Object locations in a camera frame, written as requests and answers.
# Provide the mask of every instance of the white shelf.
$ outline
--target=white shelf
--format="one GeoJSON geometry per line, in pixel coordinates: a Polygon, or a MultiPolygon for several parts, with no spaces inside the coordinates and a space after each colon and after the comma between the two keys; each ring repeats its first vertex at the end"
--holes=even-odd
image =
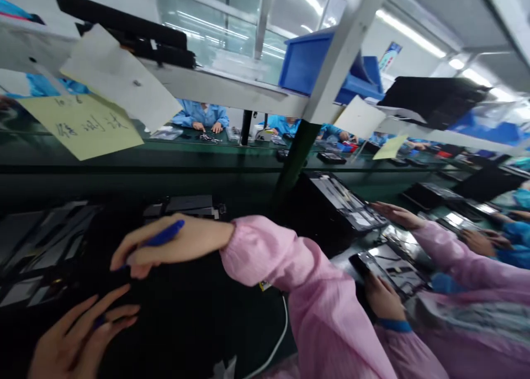
{"type": "MultiPolygon", "coordinates": [[[[0,40],[0,68],[36,72],[29,60],[33,57],[52,75],[64,77],[59,68],[68,58],[78,38],[53,33],[45,25],[0,16],[0,40]]],[[[189,70],[165,64],[160,69],[151,60],[141,61],[178,98],[297,118],[302,117],[309,101],[307,96],[278,86],[252,82],[225,73],[189,70]]],[[[325,115],[327,121],[333,122],[341,109],[341,106],[332,104],[325,115]]],[[[377,131],[398,134],[405,126],[410,125],[389,118],[377,131]]],[[[413,138],[508,154],[513,149],[504,144],[418,125],[409,127],[407,134],[413,138]]]]}

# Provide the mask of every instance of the white paper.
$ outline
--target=white paper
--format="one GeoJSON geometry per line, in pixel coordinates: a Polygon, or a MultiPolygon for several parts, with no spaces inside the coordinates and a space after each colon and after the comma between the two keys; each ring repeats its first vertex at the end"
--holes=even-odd
{"type": "Polygon", "coordinates": [[[369,139],[385,118],[385,113],[355,96],[334,125],[361,139],[369,139]]]}
{"type": "Polygon", "coordinates": [[[119,105],[153,132],[182,110],[164,85],[99,24],[76,44],[61,72],[119,105]]]}

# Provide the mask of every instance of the blue pen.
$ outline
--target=blue pen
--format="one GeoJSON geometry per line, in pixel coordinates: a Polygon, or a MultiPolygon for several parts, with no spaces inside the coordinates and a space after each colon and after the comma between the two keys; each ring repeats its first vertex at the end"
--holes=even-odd
{"type": "MultiPolygon", "coordinates": [[[[155,235],[153,238],[151,238],[149,241],[146,242],[144,246],[160,246],[163,244],[168,243],[171,241],[175,236],[178,234],[178,232],[181,230],[181,228],[184,227],[185,221],[184,220],[177,220],[175,223],[170,225],[168,228],[162,230],[157,235],[155,235]]],[[[127,264],[124,264],[120,270],[127,267],[127,264]]],[[[98,329],[105,323],[105,313],[100,315],[98,318],[95,319],[93,330],[98,329]]]]}

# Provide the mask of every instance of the green pole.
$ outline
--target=green pole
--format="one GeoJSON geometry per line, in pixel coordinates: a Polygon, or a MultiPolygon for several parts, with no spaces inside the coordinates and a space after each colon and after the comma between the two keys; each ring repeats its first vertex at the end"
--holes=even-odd
{"type": "Polygon", "coordinates": [[[284,198],[296,184],[298,175],[304,167],[304,162],[316,137],[319,135],[321,127],[322,125],[312,124],[303,119],[300,122],[296,136],[289,149],[289,155],[280,173],[280,178],[276,183],[273,197],[273,207],[275,209],[281,205],[284,198]]]}

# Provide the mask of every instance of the white cable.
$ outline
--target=white cable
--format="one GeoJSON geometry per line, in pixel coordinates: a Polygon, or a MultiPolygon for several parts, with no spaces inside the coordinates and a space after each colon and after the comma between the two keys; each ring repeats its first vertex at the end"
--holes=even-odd
{"type": "Polygon", "coordinates": [[[244,379],[250,379],[251,377],[254,377],[255,375],[261,373],[265,368],[267,368],[267,366],[271,363],[272,358],[274,358],[274,354],[276,354],[276,351],[278,350],[278,348],[280,347],[280,344],[282,343],[282,340],[283,340],[283,338],[285,336],[285,333],[287,332],[287,324],[289,323],[289,314],[287,313],[287,303],[285,302],[285,296],[283,296],[283,295],[282,295],[282,300],[283,300],[283,307],[285,309],[285,326],[283,327],[283,332],[282,332],[280,338],[278,339],[278,342],[276,343],[276,346],[274,346],[274,349],[272,350],[272,353],[271,353],[270,357],[268,358],[267,361],[265,361],[265,364],[263,364],[261,367],[256,369],[251,374],[245,376],[244,379]]]}

